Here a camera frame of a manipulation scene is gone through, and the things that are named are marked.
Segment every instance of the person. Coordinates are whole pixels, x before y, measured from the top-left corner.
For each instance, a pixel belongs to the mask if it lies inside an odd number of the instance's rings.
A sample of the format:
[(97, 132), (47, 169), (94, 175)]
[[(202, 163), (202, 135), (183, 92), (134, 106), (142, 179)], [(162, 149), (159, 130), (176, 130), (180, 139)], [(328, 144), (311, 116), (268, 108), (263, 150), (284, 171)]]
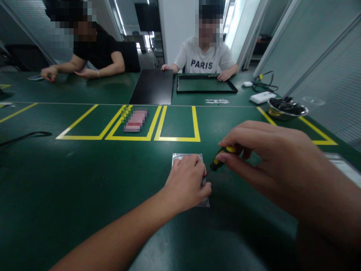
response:
[[(74, 29), (74, 49), (70, 62), (52, 65), (41, 70), (41, 76), (55, 82), (58, 73), (75, 73), (84, 79), (116, 75), (125, 71), (122, 53), (116, 40), (102, 26), (83, 16), (86, 2), (48, 2), (47, 15), (51, 20), (65, 21)], [(87, 62), (98, 71), (84, 69)]]
[(231, 52), (220, 36), (220, 20), (223, 19), (223, 5), (199, 5), (198, 36), (183, 42), (172, 65), (164, 64), (162, 70), (173, 70), (177, 74), (185, 66), (186, 73), (217, 73), (219, 81), (227, 81), (238, 73), (238, 64), (231, 58)]
[[(217, 159), (298, 219), (303, 234), (300, 255), (308, 257), (302, 262), (305, 269), (311, 270), (315, 262), (332, 270), (356, 267), (361, 251), (361, 190), (306, 134), (246, 121), (219, 143), (232, 144), (244, 147), (242, 158), (220, 153)], [(245, 162), (252, 152), (262, 158), (256, 167)], [(197, 155), (175, 160), (157, 194), (81, 243), (51, 271), (126, 270), (158, 229), (211, 195), (211, 183), (200, 187), (205, 174)], [(307, 237), (313, 245), (317, 240), (308, 254)]]

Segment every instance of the black t-shirt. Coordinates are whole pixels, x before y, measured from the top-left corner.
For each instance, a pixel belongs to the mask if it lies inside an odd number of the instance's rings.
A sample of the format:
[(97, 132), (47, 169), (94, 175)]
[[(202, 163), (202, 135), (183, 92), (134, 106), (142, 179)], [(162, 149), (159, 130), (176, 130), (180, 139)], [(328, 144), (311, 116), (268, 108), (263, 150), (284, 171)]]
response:
[(111, 54), (119, 51), (117, 41), (106, 32), (97, 33), (95, 42), (74, 42), (74, 54), (89, 61), (97, 69), (113, 64)]

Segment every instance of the clear plastic container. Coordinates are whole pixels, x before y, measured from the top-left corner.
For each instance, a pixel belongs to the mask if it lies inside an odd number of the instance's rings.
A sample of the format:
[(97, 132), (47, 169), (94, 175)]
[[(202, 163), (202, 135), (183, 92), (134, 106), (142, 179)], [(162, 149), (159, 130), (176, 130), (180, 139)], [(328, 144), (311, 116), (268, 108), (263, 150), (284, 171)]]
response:
[(302, 98), (302, 105), (308, 108), (308, 111), (312, 113), (326, 102), (316, 97), (306, 96)]

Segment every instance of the smartphone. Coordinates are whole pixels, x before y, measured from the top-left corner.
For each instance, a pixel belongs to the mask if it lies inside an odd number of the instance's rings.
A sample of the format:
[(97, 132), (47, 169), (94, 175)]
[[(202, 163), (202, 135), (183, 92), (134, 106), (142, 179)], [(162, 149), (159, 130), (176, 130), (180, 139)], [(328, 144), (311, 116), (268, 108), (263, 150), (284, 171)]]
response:
[(31, 81), (41, 81), (44, 80), (44, 78), (41, 75), (34, 75), (34, 76), (30, 76), (28, 77), (29, 80)]
[(131, 113), (129, 121), (124, 126), (124, 132), (142, 131), (147, 116), (148, 116), (147, 110), (134, 110)]

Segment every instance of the woman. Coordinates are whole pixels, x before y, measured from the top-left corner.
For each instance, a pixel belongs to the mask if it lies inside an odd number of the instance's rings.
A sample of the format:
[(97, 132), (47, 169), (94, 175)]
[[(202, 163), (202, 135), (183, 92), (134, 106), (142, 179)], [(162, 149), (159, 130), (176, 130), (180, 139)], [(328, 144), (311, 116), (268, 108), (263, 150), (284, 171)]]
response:
[[(59, 13), (66, 13), (65, 9), (64, 6), (61, 8), (53, 6), (46, 13), (51, 19), (54, 17), (61, 18)], [(69, 6), (69, 10), (74, 13), (74, 7)], [(82, 15), (82, 8), (79, 8), (79, 15), (72, 15), (68, 19), (70, 22), (74, 22), (73, 57), (70, 62), (42, 69), (41, 76), (43, 78), (54, 82), (58, 73), (75, 73), (84, 79), (94, 79), (116, 75), (125, 71), (124, 59), (116, 40), (96, 22), (83, 20), (86, 18), (87, 16)], [(88, 61), (98, 71), (84, 69)]]
[(181, 46), (179, 55), (172, 65), (164, 64), (162, 70), (173, 70), (176, 74), (185, 67), (186, 73), (222, 73), (219, 81), (227, 81), (238, 73), (238, 64), (232, 61), (227, 45), (220, 39), (220, 20), (223, 18), (223, 5), (219, 0), (213, 5), (199, 4), (198, 35), (188, 38)]

